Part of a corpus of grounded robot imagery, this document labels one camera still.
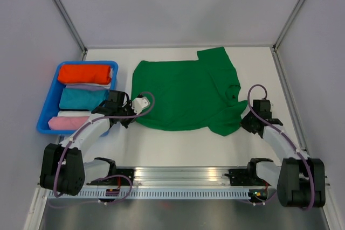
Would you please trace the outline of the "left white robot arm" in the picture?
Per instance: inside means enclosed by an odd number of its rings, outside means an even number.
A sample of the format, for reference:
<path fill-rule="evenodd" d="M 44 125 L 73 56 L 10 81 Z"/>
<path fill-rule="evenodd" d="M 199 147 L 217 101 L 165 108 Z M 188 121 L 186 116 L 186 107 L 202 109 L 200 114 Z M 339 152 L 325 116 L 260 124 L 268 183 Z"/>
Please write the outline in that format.
<path fill-rule="evenodd" d="M 117 185 L 116 163 L 96 157 L 84 162 L 83 156 L 93 144 L 117 122 L 129 125 L 135 112 L 127 93 L 111 90 L 74 134 L 59 144 L 49 144 L 43 154 L 40 186 L 53 191 L 55 197 L 75 196 L 85 184 Z"/>

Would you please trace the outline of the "green t-shirt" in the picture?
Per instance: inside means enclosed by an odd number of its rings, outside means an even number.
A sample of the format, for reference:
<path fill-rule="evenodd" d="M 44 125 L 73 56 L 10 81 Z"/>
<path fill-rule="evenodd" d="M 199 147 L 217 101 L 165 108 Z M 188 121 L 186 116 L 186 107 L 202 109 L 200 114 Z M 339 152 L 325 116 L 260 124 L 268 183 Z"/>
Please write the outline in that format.
<path fill-rule="evenodd" d="M 237 71 L 224 47 L 197 52 L 197 60 L 141 61 L 132 76 L 132 97 L 149 92 L 153 109 L 137 118 L 152 129 L 187 131 L 208 127 L 227 136 L 237 131 L 247 107 L 239 100 Z"/>

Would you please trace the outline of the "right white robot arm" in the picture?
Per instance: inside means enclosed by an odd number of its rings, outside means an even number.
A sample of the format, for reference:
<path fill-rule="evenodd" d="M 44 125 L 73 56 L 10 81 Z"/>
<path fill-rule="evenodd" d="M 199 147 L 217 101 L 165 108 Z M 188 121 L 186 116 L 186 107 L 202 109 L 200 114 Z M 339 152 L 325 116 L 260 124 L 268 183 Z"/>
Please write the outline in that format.
<path fill-rule="evenodd" d="M 252 184 L 265 181 L 274 187 L 284 207 L 324 207 L 326 203 L 325 165 L 299 150 L 284 132 L 283 123 L 274 119 L 269 100 L 253 100 L 241 126 L 268 143 L 280 165 L 269 158 L 253 158 L 248 162 L 246 178 Z"/>

